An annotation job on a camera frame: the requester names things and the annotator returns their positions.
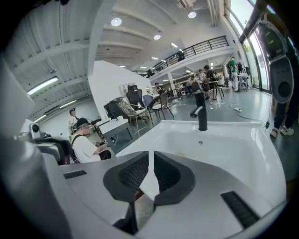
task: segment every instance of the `white wall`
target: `white wall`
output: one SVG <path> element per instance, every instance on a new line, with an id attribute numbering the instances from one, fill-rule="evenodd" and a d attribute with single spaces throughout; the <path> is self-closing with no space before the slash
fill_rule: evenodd
<path id="1" fill-rule="evenodd" d="M 78 118 L 87 118 L 90 120 L 96 120 L 99 118 L 99 112 L 94 103 L 93 99 L 86 100 L 78 105 L 71 105 L 67 107 L 60 114 L 50 118 L 49 120 L 40 124 L 40 129 L 51 136 L 69 137 L 69 120 L 70 120 L 70 109 L 76 108 L 76 116 Z"/>
<path id="2" fill-rule="evenodd" d="M 94 63 L 93 75 L 89 77 L 88 82 L 94 102 L 103 119 L 107 117 L 104 105 L 117 97 L 124 96 L 119 85 L 135 83 L 142 90 L 143 95 L 147 94 L 146 88 L 151 86 L 147 78 L 104 61 Z"/>

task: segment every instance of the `table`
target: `table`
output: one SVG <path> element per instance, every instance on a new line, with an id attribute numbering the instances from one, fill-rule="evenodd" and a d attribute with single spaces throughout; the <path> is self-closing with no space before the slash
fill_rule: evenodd
<path id="1" fill-rule="evenodd" d="M 237 75 L 238 76 L 238 79 L 239 79 L 239 83 L 240 83 L 240 90 L 241 89 L 246 89 L 246 91 L 248 90 L 248 81 L 247 81 L 247 74 L 239 74 Z"/>
<path id="2" fill-rule="evenodd" d="M 110 148 L 113 150 L 115 154 L 122 151 L 125 147 L 127 147 L 137 139 L 137 137 L 133 135 L 127 119 L 120 119 L 120 120 L 112 119 L 107 123 L 99 125 L 99 129 L 100 132 L 103 134 L 104 138 L 107 140 L 107 143 L 109 144 Z M 116 145 L 112 142 L 111 137 L 115 136 L 116 134 L 124 130 L 128 131 L 131 140 L 124 143 L 121 147 L 116 147 Z"/>
<path id="3" fill-rule="evenodd" d="M 217 100 L 217 90 L 219 91 L 220 97 L 223 100 L 221 93 L 220 93 L 220 89 L 218 86 L 218 83 L 221 82 L 220 80 L 217 81 L 210 81 L 210 82 L 205 82 L 204 84 L 207 84 L 209 86 L 209 90 L 210 90 L 210 84 L 214 84 L 214 88 L 213 88 L 213 100 Z M 214 90 L 215 90 L 215 86 L 216 86 L 216 98 L 214 98 Z"/>

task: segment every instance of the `man in white shirt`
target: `man in white shirt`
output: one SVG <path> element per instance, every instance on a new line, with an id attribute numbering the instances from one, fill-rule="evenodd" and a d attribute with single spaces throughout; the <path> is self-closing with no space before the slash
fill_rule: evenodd
<path id="1" fill-rule="evenodd" d="M 206 79 L 206 75 L 201 71 L 201 69 L 199 70 L 198 78 L 200 82 L 203 82 Z"/>
<path id="2" fill-rule="evenodd" d="M 107 144 L 96 147 L 86 138 L 90 133 L 89 126 L 87 119 L 80 118 L 77 121 L 77 131 L 71 137 L 71 145 L 78 160 L 85 163 L 111 158 L 111 153 L 105 150 Z"/>

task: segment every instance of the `black vent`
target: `black vent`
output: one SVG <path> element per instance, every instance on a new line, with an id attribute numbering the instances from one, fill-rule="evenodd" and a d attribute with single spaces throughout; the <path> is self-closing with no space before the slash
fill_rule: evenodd
<path id="1" fill-rule="evenodd" d="M 244 228 L 253 225 L 259 220 L 259 217 L 248 207 L 239 195 L 236 194 L 236 192 L 231 191 L 222 193 L 221 197 Z"/>

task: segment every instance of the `chair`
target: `chair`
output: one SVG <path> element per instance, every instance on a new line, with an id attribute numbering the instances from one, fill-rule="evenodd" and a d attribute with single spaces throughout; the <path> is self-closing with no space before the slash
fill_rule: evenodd
<path id="1" fill-rule="evenodd" d="M 130 91 L 126 94 L 130 104 L 135 105 L 133 108 L 135 110 L 138 110 L 139 106 L 138 103 L 142 108 L 144 108 L 144 104 L 142 102 L 142 90 L 138 89 L 135 91 Z"/>
<path id="2" fill-rule="evenodd" d="M 148 113 L 147 113 L 146 109 L 142 107 L 141 110 L 135 111 L 134 108 L 133 108 L 133 106 L 137 106 L 137 105 L 127 104 L 127 103 L 122 103 L 122 102 L 120 102 L 118 104 L 118 106 L 130 118 L 131 128 L 132 128 L 132 120 L 131 120 L 131 118 L 135 118 L 136 124 L 137 124 L 137 132 L 135 134 L 138 133 L 138 137 L 140 137 L 139 131 L 142 130 L 142 129 L 144 129 L 144 128 L 146 128 L 146 124 L 145 124 L 145 127 L 143 127 L 142 129 L 139 129 L 137 117 L 140 117 L 144 113 L 147 114 L 147 116 L 148 116 Z"/>
<path id="3" fill-rule="evenodd" d="M 198 82 L 193 82 L 191 87 L 192 93 L 197 93 L 198 90 L 202 91 Z"/>
<path id="4" fill-rule="evenodd" d="M 151 95 L 143 96 L 143 102 L 147 108 L 150 106 L 150 103 L 152 102 L 153 99 L 154 99 L 154 97 L 152 97 Z"/>
<path id="5" fill-rule="evenodd" d="M 166 119 L 165 115 L 164 115 L 164 112 L 163 112 L 163 108 L 164 109 L 167 108 L 169 110 L 169 112 L 171 113 L 171 115 L 173 116 L 172 112 L 170 111 L 170 109 L 167 106 L 167 94 L 166 93 L 163 93 L 160 96 L 154 98 L 152 100 L 152 102 L 150 103 L 150 105 L 149 105 L 149 116 L 150 116 L 150 119 L 152 120 L 151 114 L 150 114 L 151 112 L 155 112 L 155 113 L 158 112 L 159 118 L 160 118 L 159 111 L 162 111 L 164 119 Z"/>

